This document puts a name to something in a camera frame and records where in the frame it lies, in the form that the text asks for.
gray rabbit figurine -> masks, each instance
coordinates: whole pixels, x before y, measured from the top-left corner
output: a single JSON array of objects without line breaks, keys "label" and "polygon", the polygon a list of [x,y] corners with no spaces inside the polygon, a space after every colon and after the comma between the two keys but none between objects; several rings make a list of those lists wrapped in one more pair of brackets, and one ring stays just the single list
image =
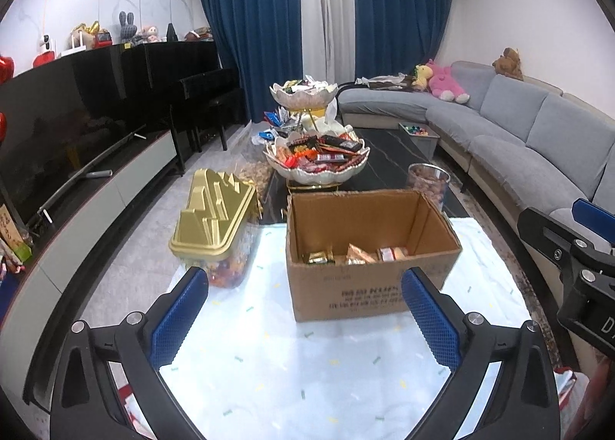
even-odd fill
[{"label": "gray rabbit figurine", "polygon": [[119,23],[122,26],[119,37],[122,43],[130,43],[132,37],[136,34],[136,25],[134,25],[135,16],[132,12],[119,12]]}]

television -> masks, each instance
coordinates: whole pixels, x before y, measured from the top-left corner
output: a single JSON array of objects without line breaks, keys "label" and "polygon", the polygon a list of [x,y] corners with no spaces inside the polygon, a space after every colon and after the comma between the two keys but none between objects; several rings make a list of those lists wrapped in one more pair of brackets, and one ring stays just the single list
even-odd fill
[{"label": "television", "polygon": [[0,177],[24,222],[143,124],[126,94],[125,51],[116,45],[79,52],[0,85],[0,111],[7,120]]}]

patterned tablecloth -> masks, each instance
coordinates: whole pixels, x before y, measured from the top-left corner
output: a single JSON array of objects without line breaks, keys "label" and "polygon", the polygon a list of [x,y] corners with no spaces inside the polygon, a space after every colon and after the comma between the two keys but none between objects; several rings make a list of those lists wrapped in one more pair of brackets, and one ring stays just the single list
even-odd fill
[{"label": "patterned tablecloth", "polygon": [[[530,318],[478,223],[451,219],[463,253],[443,292],[465,312],[520,327]],[[298,324],[285,265],[286,225],[261,229],[250,273],[209,297],[172,365],[160,373],[208,440],[402,440],[450,372],[410,312]],[[169,289],[185,269],[180,268]],[[475,428],[499,364],[491,364],[457,437]]]}]

black marble tabletop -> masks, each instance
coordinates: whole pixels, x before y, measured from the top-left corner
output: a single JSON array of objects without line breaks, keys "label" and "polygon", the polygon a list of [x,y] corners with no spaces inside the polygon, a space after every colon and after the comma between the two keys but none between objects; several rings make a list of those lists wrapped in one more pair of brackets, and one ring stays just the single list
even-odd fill
[{"label": "black marble tabletop", "polygon": [[[365,139],[365,145],[371,147],[370,156],[363,171],[340,185],[339,190],[405,188],[408,166],[429,162],[410,139],[400,137],[398,130],[357,128],[355,131],[360,138]],[[274,172],[264,196],[263,225],[286,221],[287,198],[286,179]],[[449,217],[468,216],[450,189],[444,198],[443,210]]]}]

blue gripper pad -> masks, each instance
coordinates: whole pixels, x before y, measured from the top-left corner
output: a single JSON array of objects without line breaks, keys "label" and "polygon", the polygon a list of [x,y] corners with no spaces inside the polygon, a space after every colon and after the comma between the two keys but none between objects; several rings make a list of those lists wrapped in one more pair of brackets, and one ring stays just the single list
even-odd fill
[{"label": "blue gripper pad", "polygon": [[615,244],[615,216],[604,209],[577,199],[573,204],[574,221],[598,234],[611,244]]},{"label": "blue gripper pad", "polygon": [[156,370],[173,362],[207,299],[207,274],[199,268],[152,333],[150,364]]},{"label": "blue gripper pad", "polygon": [[459,335],[411,269],[402,276],[402,296],[436,361],[454,372],[461,363]]}]

